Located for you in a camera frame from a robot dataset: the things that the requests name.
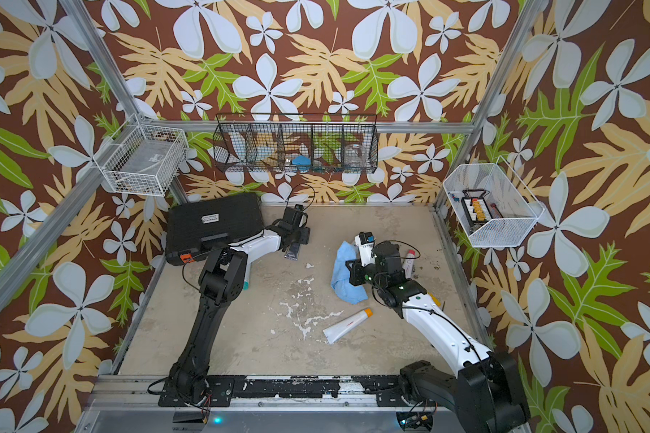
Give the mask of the white tube orange cap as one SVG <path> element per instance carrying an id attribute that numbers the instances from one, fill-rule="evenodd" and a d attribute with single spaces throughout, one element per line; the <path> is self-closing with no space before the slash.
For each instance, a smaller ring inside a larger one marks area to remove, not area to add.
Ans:
<path id="1" fill-rule="evenodd" d="M 373 316 L 373 311 L 364 309 L 356 314 L 341 320 L 340 322 L 323 330 L 326 341 L 329 345 L 333 345 L 342 337 L 350 333 L 351 330 L 364 323 L 367 319 Z"/>

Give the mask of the white tube pink cap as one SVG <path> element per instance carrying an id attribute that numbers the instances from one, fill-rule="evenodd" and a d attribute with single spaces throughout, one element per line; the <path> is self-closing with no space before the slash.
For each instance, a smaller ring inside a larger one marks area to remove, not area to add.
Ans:
<path id="1" fill-rule="evenodd" d="M 404 258 L 403 261 L 403 269 L 404 269 L 404 275 L 406 276 L 406 279 L 413 278 L 413 269 L 415 268 L 416 258 L 417 258 L 417 254 L 414 250 L 409 250 L 406 253 L 406 257 Z"/>

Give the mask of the black box yellow items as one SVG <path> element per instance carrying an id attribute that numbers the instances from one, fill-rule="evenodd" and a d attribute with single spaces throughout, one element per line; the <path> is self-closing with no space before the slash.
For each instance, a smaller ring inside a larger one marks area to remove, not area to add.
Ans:
<path id="1" fill-rule="evenodd" d="M 494 218 L 488 202 L 489 191 L 485 189 L 464 189 L 460 203 L 472 229 L 482 227 Z"/>

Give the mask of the blue object in basket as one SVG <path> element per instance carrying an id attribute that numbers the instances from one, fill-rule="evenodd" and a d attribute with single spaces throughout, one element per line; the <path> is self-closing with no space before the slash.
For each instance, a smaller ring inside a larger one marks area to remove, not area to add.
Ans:
<path id="1" fill-rule="evenodd" d="M 299 155 L 293 158 L 291 164 L 300 170 L 308 170 L 312 166 L 311 159 L 304 155 Z"/>

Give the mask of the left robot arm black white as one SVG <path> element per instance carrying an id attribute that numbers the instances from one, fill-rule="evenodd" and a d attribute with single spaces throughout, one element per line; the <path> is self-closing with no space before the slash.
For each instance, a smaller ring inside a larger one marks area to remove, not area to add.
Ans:
<path id="1" fill-rule="evenodd" d="M 281 218 L 254 236 L 214 247 L 204 254 L 204 267 L 198 279 L 199 308 L 188 341 L 165 377 L 162 391 L 147 390 L 160 397 L 161 407 L 187 406 L 199 410 L 209 405 L 209 362 L 221 321 L 247 287 L 254 261 L 308 243 L 306 209 L 302 204 L 287 206 Z"/>

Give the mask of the silver purple toothpaste tube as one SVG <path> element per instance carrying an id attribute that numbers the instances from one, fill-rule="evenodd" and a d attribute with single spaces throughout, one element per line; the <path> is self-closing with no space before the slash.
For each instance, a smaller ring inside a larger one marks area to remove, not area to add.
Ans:
<path id="1" fill-rule="evenodd" d="M 299 243 L 292 243 L 292 245 L 290 245 L 285 250 L 285 258 L 288 260 L 297 261 L 299 257 L 300 249 L 301 249 L 301 245 Z"/>

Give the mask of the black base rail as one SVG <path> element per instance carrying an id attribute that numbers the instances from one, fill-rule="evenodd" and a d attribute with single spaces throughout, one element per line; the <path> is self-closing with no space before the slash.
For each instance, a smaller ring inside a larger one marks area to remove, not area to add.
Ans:
<path id="1" fill-rule="evenodd" d="M 161 407 L 198 410 L 289 404 L 406 408 L 418 402 L 401 375 L 211 375 L 200 381 L 196 399 L 182 397 L 164 378 L 152 382 L 147 393 Z"/>

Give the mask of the black tool case orange latches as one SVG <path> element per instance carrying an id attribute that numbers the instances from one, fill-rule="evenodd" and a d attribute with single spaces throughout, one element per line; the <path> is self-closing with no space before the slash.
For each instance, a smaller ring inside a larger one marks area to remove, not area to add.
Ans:
<path id="1" fill-rule="evenodd" d="M 166 262 L 195 262 L 215 246 L 242 241 L 264 228 L 259 198 L 240 193 L 173 207 L 168 215 Z"/>

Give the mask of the blue microfiber cloth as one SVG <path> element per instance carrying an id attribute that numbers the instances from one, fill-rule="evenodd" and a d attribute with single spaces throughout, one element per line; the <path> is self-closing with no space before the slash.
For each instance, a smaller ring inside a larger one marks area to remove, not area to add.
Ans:
<path id="1" fill-rule="evenodd" d="M 363 286 L 350 283 L 351 272 L 347 267 L 349 261 L 358 259 L 357 249 L 354 245 L 343 242 L 337 250 L 333 267 L 330 286 L 341 301 L 356 305 L 368 299 L 368 294 Z"/>

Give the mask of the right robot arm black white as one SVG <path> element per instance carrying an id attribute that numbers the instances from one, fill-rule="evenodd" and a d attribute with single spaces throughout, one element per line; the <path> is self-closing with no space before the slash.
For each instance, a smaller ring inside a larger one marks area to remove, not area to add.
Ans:
<path id="1" fill-rule="evenodd" d="M 450 319 L 420 283 L 407 277 L 400 248 L 377 243 L 373 234 L 355 238 L 359 253 L 348 260 L 350 283 L 369 284 L 374 297 L 416 328 L 451 368 L 427 361 L 401 369 L 398 389 L 413 407 L 429 403 L 452 411 L 467 432 L 509 432 L 530 419 L 516 361 L 481 344 Z"/>

